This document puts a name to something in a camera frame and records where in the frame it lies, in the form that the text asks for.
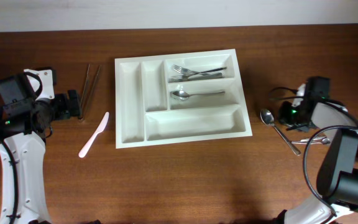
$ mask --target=metal tongs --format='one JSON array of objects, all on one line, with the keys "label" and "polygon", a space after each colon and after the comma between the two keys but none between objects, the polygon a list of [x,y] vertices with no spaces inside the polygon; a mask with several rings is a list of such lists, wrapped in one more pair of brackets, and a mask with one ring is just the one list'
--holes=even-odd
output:
[{"label": "metal tongs", "polygon": [[96,86],[96,84],[98,83],[98,78],[99,78],[99,72],[100,72],[100,68],[102,66],[99,65],[98,67],[98,72],[96,73],[95,78],[93,79],[93,83],[92,83],[92,87],[91,87],[91,92],[88,94],[88,88],[89,88],[89,71],[90,71],[90,64],[88,64],[88,69],[86,70],[86,80],[85,80],[85,84],[84,84],[84,89],[81,95],[81,101],[80,101],[80,106],[81,106],[81,110],[82,110],[82,114],[81,116],[78,117],[78,119],[82,122],[85,116],[86,111],[89,108],[89,104],[90,101],[92,100],[92,95],[94,92],[94,88]]},{"label": "metal tongs", "polygon": [[[301,139],[300,141],[292,141],[292,144],[307,144],[310,138],[304,138]],[[327,145],[331,143],[331,141],[326,137],[326,136],[317,136],[313,139],[313,141],[311,142],[311,144],[322,144],[322,145]]]}]

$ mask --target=metal utensil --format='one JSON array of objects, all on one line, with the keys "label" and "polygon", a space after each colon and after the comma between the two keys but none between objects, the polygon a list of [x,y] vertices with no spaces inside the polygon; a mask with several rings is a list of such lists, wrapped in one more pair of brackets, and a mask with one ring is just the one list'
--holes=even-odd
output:
[{"label": "metal utensil", "polygon": [[95,76],[95,78],[93,79],[91,92],[89,93],[89,96],[87,97],[87,100],[86,100],[86,102],[85,102],[85,104],[84,104],[84,108],[83,108],[83,110],[82,110],[82,116],[81,116],[81,117],[78,117],[78,119],[81,120],[81,121],[83,120],[83,118],[84,118],[84,116],[85,116],[85,113],[86,113],[86,111],[88,110],[88,107],[89,107],[89,104],[90,104],[89,101],[92,100],[92,95],[93,95],[93,92],[94,92],[94,88],[95,88],[95,86],[96,86],[96,84],[97,84],[97,82],[98,82],[99,71],[100,71],[100,68],[101,68],[101,67],[102,67],[102,66],[99,65],[98,72],[96,73],[96,76]]},{"label": "metal utensil", "polygon": [[197,80],[209,80],[209,79],[215,79],[215,78],[223,78],[223,74],[221,72],[218,73],[203,73],[200,74],[198,77],[183,77],[181,75],[174,76],[169,78],[168,82],[187,82],[187,81],[197,81]]},{"label": "metal utensil", "polygon": [[[300,141],[292,141],[291,143],[292,144],[307,144],[308,141],[309,141],[309,138],[304,138],[304,139],[301,139]],[[317,136],[313,139],[313,141],[310,144],[327,145],[329,143],[331,143],[331,141],[326,136]]]},{"label": "metal utensil", "polygon": [[183,90],[177,90],[177,91],[172,91],[170,93],[170,96],[175,100],[186,101],[191,96],[195,96],[195,95],[215,95],[215,94],[222,94],[222,93],[225,93],[225,91],[224,90],[219,90],[219,91],[215,91],[215,92],[211,92],[211,93],[188,94],[187,92],[185,92]]},{"label": "metal utensil", "polygon": [[86,94],[87,94],[88,87],[89,87],[89,72],[90,72],[90,65],[88,64],[88,69],[86,70],[86,79],[85,79],[84,89],[83,89],[83,91],[82,91],[81,101],[80,101],[80,106],[81,106],[81,108],[82,108],[83,105],[84,105],[85,96],[86,96]]},{"label": "metal utensil", "polygon": [[211,69],[211,70],[207,70],[207,71],[203,71],[203,72],[192,71],[192,70],[190,70],[188,68],[183,68],[183,67],[181,67],[179,65],[173,65],[172,69],[174,71],[180,73],[180,74],[187,75],[187,76],[192,76],[192,75],[197,75],[197,74],[200,74],[200,73],[221,71],[221,70],[227,69],[227,67],[215,68],[215,69]]},{"label": "metal utensil", "polygon": [[268,109],[263,109],[260,111],[260,118],[264,124],[266,124],[267,126],[272,126],[276,130],[276,132],[281,136],[281,138],[283,138],[285,143],[291,148],[291,150],[293,151],[293,153],[295,153],[295,155],[299,156],[301,154],[301,151],[299,151],[299,149],[297,149],[291,143],[291,141],[288,140],[288,138],[284,135],[284,133],[282,133],[281,130],[279,130],[276,127],[276,125],[274,124],[274,117],[272,112],[270,112]]}]

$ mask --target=tray compartment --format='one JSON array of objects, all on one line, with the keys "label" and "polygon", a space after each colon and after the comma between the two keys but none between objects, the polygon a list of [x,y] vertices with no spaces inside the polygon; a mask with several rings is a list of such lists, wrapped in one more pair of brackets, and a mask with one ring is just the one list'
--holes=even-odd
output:
[{"label": "tray compartment", "polygon": [[144,112],[142,99],[142,75],[139,62],[119,65],[121,102],[121,141],[144,141]]},{"label": "tray compartment", "polygon": [[148,141],[246,130],[238,105],[165,111],[145,117]]},{"label": "tray compartment", "polygon": [[173,65],[179,65],[196,72],[227,67],[227,69],[218,72],[221,72],[224,78],[234,77],[233,58],[230,54],[168,59],[165,63],[165,70],[168,77],[167,80],[172,76],[180,75],[180,73],[172,69]]},{"label": "tray compartment", "polygon": [[142,80],[145,110],[162,111],[167,109],[167,89],[162,60],[142,62]]},{"label": "tray compartment", "polygon": [[[191,96],[186,101],[178,101],[170,97],[170,93],[172,91],[177,90],[183,90],[188,94],[209,93],[213,91],[224,90],[225,94],[195,95]],[[168,85],[168,97],[171,110],[186,108],[203,108],[209,106],[238,104],[239,90],[235,85],[235,80],[231,78],[170,83]]]}]

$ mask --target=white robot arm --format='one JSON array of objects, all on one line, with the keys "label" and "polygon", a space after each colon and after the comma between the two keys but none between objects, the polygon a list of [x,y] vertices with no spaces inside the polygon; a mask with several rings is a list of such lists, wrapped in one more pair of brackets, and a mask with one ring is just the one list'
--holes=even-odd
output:
[{"label": "white robot arm", "polygon": [[0,80],[2,208],[0,224],[51,223],[45,202],[42,164],[50,123],[81,114],[78,94],[55,95],[55,71],[24,70]]}]

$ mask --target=silver spoon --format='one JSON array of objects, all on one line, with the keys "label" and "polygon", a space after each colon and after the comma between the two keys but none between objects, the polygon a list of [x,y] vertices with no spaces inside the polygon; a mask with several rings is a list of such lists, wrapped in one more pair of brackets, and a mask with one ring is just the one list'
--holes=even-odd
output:
[{"label": "silver spoon", "polygon": [[185,92],[183,90],[177,90],[177,91],[172,91],[170,93],[170,96],[172,98],[174,98],[175,100],[186,101],[191,96],[194,96],[194,95],[214,95],[214,94],[221,94],[221,93],[225,93],[225,91],[224,90],[219,90],[219,91],[215,91],[215,92],[211,92],[211,93],[188,94],[187,92]]},{"label": "silver spoon", "polygon": [[301,154],[301,151],[299,151],[299,149],[297,149],[291,143],[291,141],[288,140],[284,133],[282,133],[281,130],[276,127],[276,125],[274,124],[274,117],[272,112],[270,112],[268,109],[263,109],[260,111],[260,118],[264,124],[266,124],[267,126],[272,126],[276,130],[276,132],[281,136],[281,138],[284,139],[285,143],[291,148],[295,155],[299,156]]}]

